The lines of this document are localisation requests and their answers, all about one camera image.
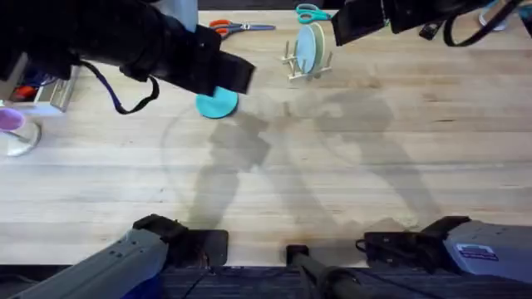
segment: scissors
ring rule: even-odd
[[[298,20],[302,24],[309,24],[314,21],[327,21],[331,15],[319,9],[316,5],[310,3],[299,4],[296,7]]]
[[[252,25],[248,23],[233,23],[229,20],[216,20],[212,21],[209,24],[211,29],[214,29],[220,36],[222,40],[229,37],[231,34],[236,32],[242,32],[247,30],[275,30],[275,26],[272,25]]]

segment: black cable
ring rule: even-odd
[[[224,269],[233,269],[233,268],[225,268],[225,267],[222,267],[221,270],[223,271]],[[275,278],[275,277],[281,277],[282,275],[291,272],[291,269],[288,268],[288,267],[284,267],[282,270],[279,270],[279,271],[275,272],[274,274],[267,275],[267,276],[264,276],[264,275],[258,275],[258,276],[246,276],[246,275],[242,275],[242,274],[231,275],[231,274],[225,274],[225,273],[223,273],[222,271],[218,271],[216,268],[213,268],[213,273],[214,273],[215,275],[217,275],[217,276],[221,276],[221,277],[263,280],[263,279],[272,279],[272,278]]]
[[[485,24],[485,26],[473,34],[473,36],[460,43],[455,43],[452,37],[453,24],[458,16],[450,17],[443,29],[443,40],[449,47],[468,47],[491,33],[493,29],[499,26],[499,24],[503,22],[523,1],[524,0],[509,0],[506,5],[487,24]]]
[[[362,269],[353,268],[352,270],[355,271],[355,272],[362,273],[362,274],[364,274],[364,275],[366,275],[368,277],[371,277],[373,279],[376,279],[376,280],[378,280],[380,282],[388,283],[388,284],[391,284],[393,286],[400,287],[402,289],[408,290],[410,292],[415,292],[417,294],[423,295],[425,297],[429,297],[429,298],[432,298],[432,299],[445,299],[444,297],[440,297],[440,296],[434,295],[432,293],[422,291],[422,290],[417,289],[415,287],[410,287],[410,286],[407,286],[407,285],[403,285],[403,284],[401,284],[399,282],[394,282],[393,280],[389,280],[387,278],[381,277],[378,274],[373,274],[373,273],[370,273],[370,272],[366,272],[366,271],[364,271]]]
[[[190,293],[196,288],[198,283],[200,283],[207,276],[207,274],[209,274],[209,272],[210,270],[207,270],[203,274],[201,274],[201,276],[196,279],[196,281],[189,287],[189,289],[186,290],[185,294],[181,297],[181,299],[186,299],[186,297],[190,295]]]
[[[39,283],[39,281],[35,279],[31,279],[31,278],[25,277],[20,274],[0,274],[0,282],[7,281],[7,280],[13,280],[13,279],[19,280],[25,283]]]
[[[355,241],[355,248],[357,248],[359,252],[366,253],[366,249],[361,247],[360,244],[366,244],[366,240],[358,239],[357,241]]]
[[[109,95],[111,96],[111,99],[113,100],[113,105],[115,106],[116,112],[122,114],[122,115],[129,115],[132,113],[135,113],[139,110],[142,110],[144,107],[148,105],[151,101],[157,99],[159,97],[159,84],[157,83],[157,80],[152,77],[148,76],[148,79],[151,81],[152,90],[151,95],[147,96],[146,98],[140,100],[140,102],[131,110],[125,110],[124,107],[122,107],[122,104],[120,103],[120,100],[118,100],[118,96],[116,96],[115,91],[113,91],[113,88],[111,87],[111,84],[107,82],[107,79],[101,74],[101,72],[98,70],[97,67],[93,66],[88,61],[79,61],[79,64],[81,66],[84,66],[88,68],[92,73],[98,78],[98,80],[103,84],[103,86],[106,87],[107,91],[109,92]]]

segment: gray robot arm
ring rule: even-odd
[[[187,231],[167,218],[148,216],[108,248],[10,299],[121,298],[163,269],[170,243]]]
[[[532,283],[532,227],[444,217],[419,233],[365,233],[357,241],[369,262],[422,267],[433,273],[491,275]]]

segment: teal disc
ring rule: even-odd
[[[210,119],[219,119],[230,115],[239,104],[239,94],[216,87],[213,96],[197,95],[196,109]]]

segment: teal scissors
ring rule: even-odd
[[[314,21],[327,21],[331,15],[319,9],[316,5],[310,3],[299,4],[296,7],[298,20],[302,24],[309,24]]]

